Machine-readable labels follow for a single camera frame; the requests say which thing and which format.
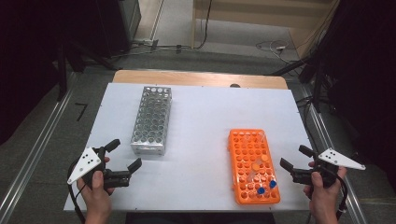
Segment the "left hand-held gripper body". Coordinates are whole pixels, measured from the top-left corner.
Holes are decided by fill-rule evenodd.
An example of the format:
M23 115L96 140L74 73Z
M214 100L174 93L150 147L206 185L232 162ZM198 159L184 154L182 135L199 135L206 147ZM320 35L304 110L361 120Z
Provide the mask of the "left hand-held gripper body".
M110 152L106 147L94 148L87 147L82 152L73 171L67 178L67 184L72 185L80 178L89 184L95 171L101 171L104 176L104 189L128 187L130 182L130 172L113 172L106 168L105 155Z

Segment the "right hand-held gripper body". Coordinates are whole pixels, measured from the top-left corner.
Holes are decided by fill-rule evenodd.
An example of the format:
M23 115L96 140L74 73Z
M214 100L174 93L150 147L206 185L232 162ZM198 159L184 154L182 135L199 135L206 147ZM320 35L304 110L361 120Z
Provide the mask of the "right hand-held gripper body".
M322 176L323 187L328 188L335 182L340 166L357 170L366 169L363 164L353 161L331 147L320 154L316 152L316 155L312 158L315 163L312 169L303 170L293 168L292 180L294 183L312 185L311 174L313 172L319 172Z

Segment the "orange plastic test tube rack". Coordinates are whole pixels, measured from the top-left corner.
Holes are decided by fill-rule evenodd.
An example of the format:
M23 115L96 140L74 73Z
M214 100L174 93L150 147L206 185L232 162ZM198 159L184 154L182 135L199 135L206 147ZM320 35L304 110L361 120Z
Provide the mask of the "orange plastic test tube rack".
M263 143L258 141L261 129L232 129L228 137L228 150L233 172L234 198L239 204L275 204L280 202L278 185L269 188L269 182L276 179L271 152L266 135ZM260 156L268 155L269 161L262 164ZM260 171L252 182L247 182L251 163L260 165ZM265 188L263 195L257 194L259 187Z

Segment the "metal test tube rack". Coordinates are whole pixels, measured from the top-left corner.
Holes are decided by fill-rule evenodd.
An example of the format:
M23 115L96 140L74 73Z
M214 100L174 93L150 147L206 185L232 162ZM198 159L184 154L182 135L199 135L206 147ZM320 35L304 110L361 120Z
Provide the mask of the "metal test tube rack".
M143 88L131 140L131 148L136 155L165 154L171 104L170 88Z

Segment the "person's left hand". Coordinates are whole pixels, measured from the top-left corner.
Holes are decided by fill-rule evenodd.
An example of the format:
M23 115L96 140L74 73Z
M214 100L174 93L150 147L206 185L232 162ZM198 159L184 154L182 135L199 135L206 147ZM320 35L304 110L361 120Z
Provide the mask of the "person's left hand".
M78 189L87 206L89 214L109 214L112 210L110 196L114 192L114 188L104 188L104 175L101 171L96 171L92 175L92 187L85 186L85 182L80 178L77 182Z

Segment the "person's right hand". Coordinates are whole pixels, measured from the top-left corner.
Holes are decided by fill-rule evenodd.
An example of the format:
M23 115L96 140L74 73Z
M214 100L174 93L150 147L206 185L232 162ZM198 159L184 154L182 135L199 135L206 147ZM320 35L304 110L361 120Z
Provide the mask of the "person's right hand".
M341 188L341 182L336 180L330 187L323 187L322 176L319 172L311 174L312 185L304 187L304 194L311 197L309 209L316 218L330 219L335 217L335 204Z

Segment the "black metal stand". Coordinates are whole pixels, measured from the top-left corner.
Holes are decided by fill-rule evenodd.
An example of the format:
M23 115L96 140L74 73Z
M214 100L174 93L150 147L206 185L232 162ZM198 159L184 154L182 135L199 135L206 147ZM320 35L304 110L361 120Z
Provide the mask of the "black metal stand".
M109 63L92 50L83 47L77 41L61 41L57 48L59 74L58 102L60 102L67 93L66 63L69 63L76 72L83 72L85 69L85 63L82 61L80 54L88 56L109 70L120 70L119 67Z
M320 95L321 95L321 87L323 84L324 80L324 64L321 62L319 57L317 56L307 56L305 58L302 58L298 62L291 63L289 65L286 65L284 68L281 68L275 72L272 73L272 76L282 76L289 71L296 69L298 67L303 67L303 71L300 73L298 76L298 79L301 83L307 84L309 81L314 79L314 84L313 84L313 94L312 94L312 100L311 103L313 104L314 108L316 111L319 113L320 112Z

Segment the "white board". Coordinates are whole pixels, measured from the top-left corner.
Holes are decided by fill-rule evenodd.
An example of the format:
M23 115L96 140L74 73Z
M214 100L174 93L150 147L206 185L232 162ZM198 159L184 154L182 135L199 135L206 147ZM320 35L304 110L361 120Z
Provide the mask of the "white board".
M276 166L280 201L244 206L233 196L228 135L232 129L262 129L274 163L286 159L306 168L299 147L309 143L289 90L174 86L165 153L145 156L129 187L116 189L116 211L305 210L303 185Z

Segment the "black curtain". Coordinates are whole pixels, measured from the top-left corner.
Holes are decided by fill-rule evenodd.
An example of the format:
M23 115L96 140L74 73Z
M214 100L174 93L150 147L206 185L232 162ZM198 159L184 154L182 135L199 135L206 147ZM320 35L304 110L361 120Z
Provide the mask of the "black curtain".
M396 187L396 0L340 0L323 50L354 147Z
M83 0L0 0L0 145L54 85L63 81L53 62L84 65L69 25Z

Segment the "wooden table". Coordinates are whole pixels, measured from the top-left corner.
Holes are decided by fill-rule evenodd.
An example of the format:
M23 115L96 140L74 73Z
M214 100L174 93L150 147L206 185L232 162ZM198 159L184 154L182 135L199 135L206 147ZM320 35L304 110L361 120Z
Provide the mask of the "wooden table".
M156 70L120 70L113 77L115 83L208 86L286 90L283 77L235 75L207 72L179 72Z

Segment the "dark cabinet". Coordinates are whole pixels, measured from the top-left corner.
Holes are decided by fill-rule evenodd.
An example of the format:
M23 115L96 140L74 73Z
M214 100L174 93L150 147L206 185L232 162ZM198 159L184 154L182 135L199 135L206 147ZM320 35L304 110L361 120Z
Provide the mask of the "dark cabinet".
M141 21L138 0L95 0L99 13L102 54L112 57L131 48Z

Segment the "metal floor rail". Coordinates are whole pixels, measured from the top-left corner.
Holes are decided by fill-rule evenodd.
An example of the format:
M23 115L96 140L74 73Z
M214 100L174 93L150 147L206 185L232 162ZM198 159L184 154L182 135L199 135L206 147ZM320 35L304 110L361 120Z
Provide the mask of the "metal floor rail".
M12 212L22 196L43 152L46 149L48 141L54 132L57 124L69 102L69 99L74 91L76 82L78 81L78 73L72 72L67 79L66 84L69 89L64 94L64 97L59 100L52 109L49 118L47 119L40 135L35 140L26 160L21 169L17 172L15 179L11 182L5 197L0 204L0 224L7 224Z
M314 149L323 152L325 149L335 149L332 138L325 125L322 114L318 113L313 103L302 105L304 126L312 141ZM344 178L348 195L346 197L347 214L350 216L352 224L368 224L367 218L363 213L359 199L353 189L352 183L346 176Z

